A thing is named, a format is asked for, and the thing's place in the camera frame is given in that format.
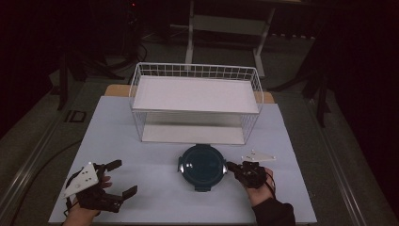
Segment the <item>floor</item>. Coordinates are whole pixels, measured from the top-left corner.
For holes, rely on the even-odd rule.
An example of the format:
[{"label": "floor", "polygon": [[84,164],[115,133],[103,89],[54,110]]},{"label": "floor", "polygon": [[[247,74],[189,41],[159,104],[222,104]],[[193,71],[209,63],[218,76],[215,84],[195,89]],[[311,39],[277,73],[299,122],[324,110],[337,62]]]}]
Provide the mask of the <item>floor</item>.
[{"label": "floor", "polygon": [[[266,74],[263,89],[293,78],[311,45],[312,40],[306,39],[268,38],[262,53]],[[199,39],[194,48],[194,63],[255,66],[251,48],[210,46],[208,40]],[[147,55],[149,62],[183,63],[185,50],[184,37],[177,34],[168,43],[144,40],[140,56]],[[108,85],[126,83],[133,70],[134,66],[118,72],[124,80],[110,80],[98,74],[86,82],[70,79],[70,97],[62,111],[56,110],[58,97],[49,93],[0,140],[0,217],[7,219],[1,225],[11,221],[13,225],[48,224],[99,98]],[[57,74],[50,74],[55,83]],[[321,128],[314,116],[316,100],[304,99],[300,94],[304,85],[272,94],[309,191],[318,220],[314,225],[399,225],[335,102],[334,93],[328,92],[330,112],[325,114],[326,128]],[[83,121],[74,122],[70,111],[87,115]],[[24,189],[10,190],[13,185]]]}]

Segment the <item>metal wire rack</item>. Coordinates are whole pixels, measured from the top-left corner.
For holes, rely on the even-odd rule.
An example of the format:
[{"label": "metal wire rack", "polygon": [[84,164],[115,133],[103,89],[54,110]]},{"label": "metal wire rack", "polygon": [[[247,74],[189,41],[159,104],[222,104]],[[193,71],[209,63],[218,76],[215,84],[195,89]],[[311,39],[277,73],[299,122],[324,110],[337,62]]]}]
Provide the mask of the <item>metal wire rack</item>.
[{"label": "metal wire rack", "polygon": [[[254,99],[256,101],[259,113],[262,110],[263,90],[259,75],[255,68],[205,64],[138,63],[133,76],[129,97],[137,132],[140,137],[143,136],[147,114],[149,113],[143,111],[134,111],[135,98],[140,84],[140,78],[143,75],[248,81],[252,86]],[[253,114],[243,114],[240,116],[244,142],[247,141],[257,118],[258,115]]]}]

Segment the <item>wire shelf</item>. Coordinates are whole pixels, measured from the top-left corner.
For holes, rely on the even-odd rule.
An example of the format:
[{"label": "wire shelf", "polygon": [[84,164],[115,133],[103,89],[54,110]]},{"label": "wire shelf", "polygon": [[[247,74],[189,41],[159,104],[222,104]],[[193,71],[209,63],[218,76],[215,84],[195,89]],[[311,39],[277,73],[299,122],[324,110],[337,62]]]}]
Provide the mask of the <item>wire shelf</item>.
[{"label": "wire shelf", "polygon": [[[138,63],[136,65],[136,70],[132,80],[129,96],[130,96],[130,106],[136,123],[136,129],[142,141],[145,141],[143,139],[143,136],[145,134],[146,121],[148,120],[149,114],[153,113],[151,111],[135,109],[135,100],[137,92],[139,91],[140,80],[143,76],[157,76],[165,78],[181,77],[182,79],[193,78],[197,80],[204,78],[207,79],[207,81],[209,81],[209,79],[218,79],[218,80],[231,80],[231,81],[246,81],[245,83],[249,83],[253,91],[253,97],[251,98],[254,99],[254,103],[256,103],[255,105],[257,107],[257,114],[240,114],[238,116],[239,118],[238,120],[239,123],[241,124],[241,129],[242,129],[243,144],[247,142],[250,132],[258,118],[259,113],[262,110],[263,91],[259,75],[255,68],[225,66],[225,65],[204,65],[204,64]],[[170,117],[170,119],[173,119],[173,116],[176,117],[176,119],[182,118],[181,117],[182,112],[178,113],[172,111],[163,112],[162,110],[160,112],[157,112],[158,115],[160,113],[163,113],[164,117]],[[188,118],[192,117],[192,119],[214,118],[212,114],[209,115],[209,112],[201,113],[198,111],[185,111],[184,114]],[[222,112],[218,114],[222,115],[224,114],[226,116],[230,115],[228,117],[231,117],[231,112]]]}]

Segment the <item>white paper sheet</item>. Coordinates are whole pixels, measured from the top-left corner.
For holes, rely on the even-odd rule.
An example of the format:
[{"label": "white paper sheet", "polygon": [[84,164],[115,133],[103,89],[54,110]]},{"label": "white paper sheet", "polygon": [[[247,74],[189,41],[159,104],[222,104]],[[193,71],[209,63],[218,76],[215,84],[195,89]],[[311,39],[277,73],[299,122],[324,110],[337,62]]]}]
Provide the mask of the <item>white paper sheet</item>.
[{"label": "white paper sheet", "polygon": [[[95,222],[117,224],[250,224],[255,217],[247,194],[232,173],[209,192],[196,192],[177,171],[178,158],[194,144],[140,142],[129,109],[129,99],[102,97],[73,161],[69,176],[89,161],[122,166],[107,175],[114,183],[106,191],[121,192],[138,185],[137,194],[125,201],[117,214],[102,212]],[[274,155],[261,163],[274,171],[277,198],[289,202],[298,223],[316,222],[295,153],[277,105],[264,105],[246,145],[213,145],[223,156],[241,163],[250,150]],[[49,221],[64,221],[64,200],[56,202]]]}]

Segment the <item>cable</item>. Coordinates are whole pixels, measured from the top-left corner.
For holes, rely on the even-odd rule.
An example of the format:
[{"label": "cable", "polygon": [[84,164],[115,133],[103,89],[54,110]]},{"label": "cable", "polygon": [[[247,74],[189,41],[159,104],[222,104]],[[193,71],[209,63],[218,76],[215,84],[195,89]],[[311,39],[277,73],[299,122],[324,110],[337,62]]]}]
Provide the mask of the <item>cable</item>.
[{"label": "cable", "polygon": [[138,55],[137,55],[137,60],[138,60],[138,62],[145,62],[145,61],[146,61],[146,58],[147,58],[148,50],[147,50],[147,48],[146,48],[142,43],[139,43],[138,45],[141,46],[141,47],[143,47],[143,49],[144,49],[144,57],[140,60],[140,59],[138,58]]},{"label": "cable", "polygon": [[67,210],[65,210],[65,211],[64,211],[64,216],[67,217],[67,216],[68,216],[67,213],[70,212],[70,210],[71,210],[76,204],[78,204],[78,203],[79,203],[79,202],[75,202],[75,203],[71,206],[71,208],[68,208]]},{"label": "cable", "polygon": [[15,220],[17,219],[17,216],[18,216],[18,214],[19,214],[19,212],[20,212],[20,210],[21,210],[21,207],[22,207],[22,205],[23,205],[23,203],[24,203],[24,199],[26,198],[26,195],[27,195],[29,189],[32,187],[33,183],[34,183],[35,180],[38,178],[38,176],[40,175],[40,173],[44,170],[44,168],[47,167],[47,165],[48,165],[51,161],[53,161],[53,159],[55,159],[56,157],[58,157],[61,153],[67,151],[69,148],[73,147],[74,145],[76,145],[76,144],[82,142],[82,140],[83,140],[83,139],[79,139],[79,140],[75,141],[74,143],[68,145],[67,147],[61,149],[61,150],[58,151],[55,155],[53,155],[51,158],[49,158],[49,159],[41,166],[41,168],[40,168],[40,169],[36,172],[36,174],[33,176],[33,178],[32,178],[32,180],[31,180],[29,186],[26,188],[26,190],[25,190],[25,192],[24,192],[24,195],[23,195],[23,197],[21,198],[20,203],[19,203],[18,206],[17,206],[16,212],[15,212],[13,218],[12,218],[12,221],[11,221],[11,224],[10,224],[10,225],[14,225]]},{"label": "cable", "polygon": [[272,192],[273,198],[276,199],[276,183],[274,182],[272,175],[270,175],[268,172],[266,173],[266,175],[269,176],[270,179],[272,179],[273,187],[267,182],[264,184],[269,188],[270,192]]}]

